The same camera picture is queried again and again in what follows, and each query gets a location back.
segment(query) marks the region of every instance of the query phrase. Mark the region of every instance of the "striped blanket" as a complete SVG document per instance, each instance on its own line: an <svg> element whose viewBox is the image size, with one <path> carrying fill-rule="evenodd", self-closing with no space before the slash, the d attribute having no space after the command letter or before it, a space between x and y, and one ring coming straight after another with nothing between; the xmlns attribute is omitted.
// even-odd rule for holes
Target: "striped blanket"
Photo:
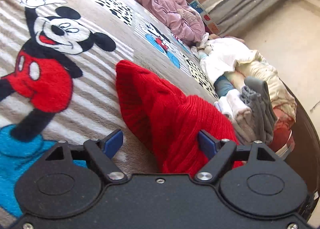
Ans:
<svg viewBox="0 0 320 229"><path fill-rule="evenodd" d="M127 174L157 171L121 117L122 59L216 101L189 48L134 0L0 0L0 225L21 215L14 185L56 141L83 144L120 128L113 161Z"/></svg>

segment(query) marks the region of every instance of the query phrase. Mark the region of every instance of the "pink comforter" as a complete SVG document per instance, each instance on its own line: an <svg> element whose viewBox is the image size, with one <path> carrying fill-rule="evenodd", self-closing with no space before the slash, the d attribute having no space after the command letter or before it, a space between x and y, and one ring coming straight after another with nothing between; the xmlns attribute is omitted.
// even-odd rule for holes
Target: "pink comforter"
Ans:
<svg viewBox="0 0 320 229"><path fill-rule="evenodd" d="M187 45L201 41L205 33L200 14L185 0L136 0Z"/></svg>

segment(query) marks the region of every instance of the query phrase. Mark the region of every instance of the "beige floor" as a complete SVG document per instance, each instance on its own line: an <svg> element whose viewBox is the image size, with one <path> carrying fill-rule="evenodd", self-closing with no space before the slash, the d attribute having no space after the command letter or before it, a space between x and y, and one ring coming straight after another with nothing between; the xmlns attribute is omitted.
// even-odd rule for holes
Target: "beige floor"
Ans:
<svg viewBox="0 0 320 229"><path fill-rule="evenodd" d="M242 36L278 69L320 135L320 10L303 0L287 2ZM310 219L320 225L320 204Z"/></svg>

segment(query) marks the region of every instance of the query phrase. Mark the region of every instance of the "mickey mouse ear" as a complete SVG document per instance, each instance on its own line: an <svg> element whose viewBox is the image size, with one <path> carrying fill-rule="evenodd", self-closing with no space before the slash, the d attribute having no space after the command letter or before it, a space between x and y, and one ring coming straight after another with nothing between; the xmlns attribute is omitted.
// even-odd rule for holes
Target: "mickey mouse ear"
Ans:
<svg viewBox="0 0 320 229"><path fill-rule="evenodd" d="M69 18L69 19L81 18L81 15L77 11L65 6L56 8L56 13L63 18Z"/></svg>
<svg viewBox="0 0 320 229"><path fill-rule="evenodd" d="M112 52L116 49L116 43L108 35L103 33L93 34L94 42L104 51Z"/></svg>

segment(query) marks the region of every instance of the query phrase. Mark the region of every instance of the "gray folded cloth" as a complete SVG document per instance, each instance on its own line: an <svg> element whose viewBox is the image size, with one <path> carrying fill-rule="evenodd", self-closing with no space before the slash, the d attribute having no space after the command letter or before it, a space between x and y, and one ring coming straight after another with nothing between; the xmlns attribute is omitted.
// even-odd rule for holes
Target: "gray folded cloth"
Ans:
<svg viewBox="0 0 320 229"><path fill-rule="evenodd" d="M266 82L248 76L244 79L240 99L252 109L254 132L258 140L269 144L273 139L273 129L277 120Z"/></svg>

